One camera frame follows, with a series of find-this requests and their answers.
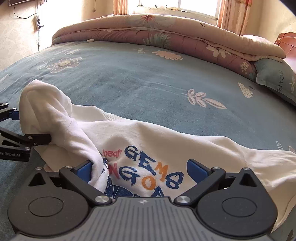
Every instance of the bed sheet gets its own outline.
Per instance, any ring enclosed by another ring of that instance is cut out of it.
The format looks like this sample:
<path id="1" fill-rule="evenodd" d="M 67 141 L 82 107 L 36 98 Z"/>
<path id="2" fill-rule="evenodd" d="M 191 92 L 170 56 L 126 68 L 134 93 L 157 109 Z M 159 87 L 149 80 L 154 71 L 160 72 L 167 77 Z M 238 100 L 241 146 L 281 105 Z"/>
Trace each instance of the bed sheet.
<path id="1" fill-rule="evenodd" d="M 183 133 L 226 136 L 248 148 L 295 152 L 294 106 L 230 70 L 185 54 L 114 42 L 56 44 L 0 72 L 1 101 L 18 107 L 22 89 L 34 79 L 57 86 L 73 104 Z M 21 133 L 18 121 L 1 126 Z M 35 151 L 28 163 L 0 161 L 0 240 L 13 235 L 7 219 L 13 195 L 43 164 Z"/>

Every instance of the pillowcase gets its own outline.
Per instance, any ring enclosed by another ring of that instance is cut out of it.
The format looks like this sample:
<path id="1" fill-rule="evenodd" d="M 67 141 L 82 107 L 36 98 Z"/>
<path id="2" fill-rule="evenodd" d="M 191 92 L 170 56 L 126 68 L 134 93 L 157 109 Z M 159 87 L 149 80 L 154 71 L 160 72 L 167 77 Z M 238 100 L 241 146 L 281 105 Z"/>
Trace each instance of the pillowcase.
<path id="1" fill-rule="evenodd" d="M 260 59 L 254 63 L 258 74 L 256 83 L 265 85 L 285 101 L 296 106 L 296 75 L 285 62 Z"/>

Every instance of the window sill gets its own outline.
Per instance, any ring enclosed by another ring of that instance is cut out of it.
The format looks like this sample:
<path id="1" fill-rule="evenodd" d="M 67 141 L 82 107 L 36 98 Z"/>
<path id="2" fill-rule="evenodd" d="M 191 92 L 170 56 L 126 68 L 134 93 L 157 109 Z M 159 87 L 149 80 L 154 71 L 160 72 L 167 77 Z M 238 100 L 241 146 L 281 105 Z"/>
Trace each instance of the window sill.
<path id="1" fill-rule="evenodd" d="M 209 18 L 206 16 L 199 15 L 197 13 L 191 13 L 191 12 L 181 12 L 181 11 L 174 11 L 169 9 L 160 9 L 160 8 L 151 8 L 151 7 L 136 7 L 133 11 L 133 13 L 151 13 L 151 14 L 166 14 L 166 15 L 172 15 L 177 17 L 183 17 L 183 18 L 192 18 L 196 19 L 205 23 L 212 24 L 216 26 L 217 20 L 213 18 Z"/>

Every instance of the window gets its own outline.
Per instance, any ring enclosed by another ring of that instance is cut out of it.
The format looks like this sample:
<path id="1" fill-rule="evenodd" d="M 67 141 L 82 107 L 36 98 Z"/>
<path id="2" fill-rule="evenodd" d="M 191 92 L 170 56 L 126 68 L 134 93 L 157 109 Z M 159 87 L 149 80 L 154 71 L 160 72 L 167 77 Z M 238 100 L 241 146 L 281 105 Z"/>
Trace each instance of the window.
<path id="1" fill-rule="evenodd" d="M 221 0 L 140 0 L 143 7 L 160 9 L 176 8 L 179 11 L 203 15 L 205 17 L 218 18 Z"/>

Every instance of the window pane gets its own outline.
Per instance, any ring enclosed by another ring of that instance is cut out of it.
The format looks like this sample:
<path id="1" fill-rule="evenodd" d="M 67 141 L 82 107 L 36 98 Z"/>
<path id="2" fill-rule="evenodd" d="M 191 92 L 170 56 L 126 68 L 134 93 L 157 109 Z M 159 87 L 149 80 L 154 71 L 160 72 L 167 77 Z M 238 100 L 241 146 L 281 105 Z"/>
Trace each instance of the window pane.
<path id="1" fill-rule="evenodd" d="M 218 0 L 181 0 L 181 8 L 216 16 Z"/>
<path id="2" fill-rule="evenodd" d="M 145 7 L 165 6 L 178 7 L 178 0 L 143 0 L 142 5 Z"/>

